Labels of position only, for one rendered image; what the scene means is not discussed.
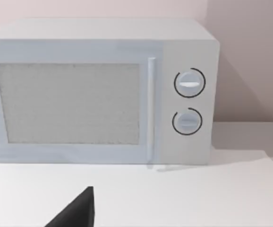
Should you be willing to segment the pale microwave oven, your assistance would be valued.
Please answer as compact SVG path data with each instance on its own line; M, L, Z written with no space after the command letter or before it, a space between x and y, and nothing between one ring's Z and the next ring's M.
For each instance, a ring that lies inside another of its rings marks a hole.
M162 43L161 78L156 90L158 124L153 164L204 165L211 149L219 42L188 18L25 18L0 27L0 39L153 40ZM184 96L180 74L197 72L201 90ZM177 129L178 114L198 119L193 133Z

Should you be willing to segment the pale microwave door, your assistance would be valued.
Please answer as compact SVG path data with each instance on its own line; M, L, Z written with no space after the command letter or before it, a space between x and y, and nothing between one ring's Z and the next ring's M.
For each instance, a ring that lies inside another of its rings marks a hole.
M153 40L0 39L0 163L147 164Z

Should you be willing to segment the pale round microwave knob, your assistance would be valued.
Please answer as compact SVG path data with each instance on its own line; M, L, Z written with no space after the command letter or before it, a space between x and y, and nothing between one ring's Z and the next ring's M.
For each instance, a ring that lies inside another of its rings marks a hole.
M197 116L191 112L180 113L177 118L177 129L183 134L193 133L198 126Z
M179 75L177 86L184 96L194 96L201 90L201 76L193 71L184 72Z

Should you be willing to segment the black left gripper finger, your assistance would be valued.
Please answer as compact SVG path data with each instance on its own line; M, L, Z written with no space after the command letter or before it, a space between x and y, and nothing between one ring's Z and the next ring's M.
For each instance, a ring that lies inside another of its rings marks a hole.
M94 187L89 186L44 227L94 227Z

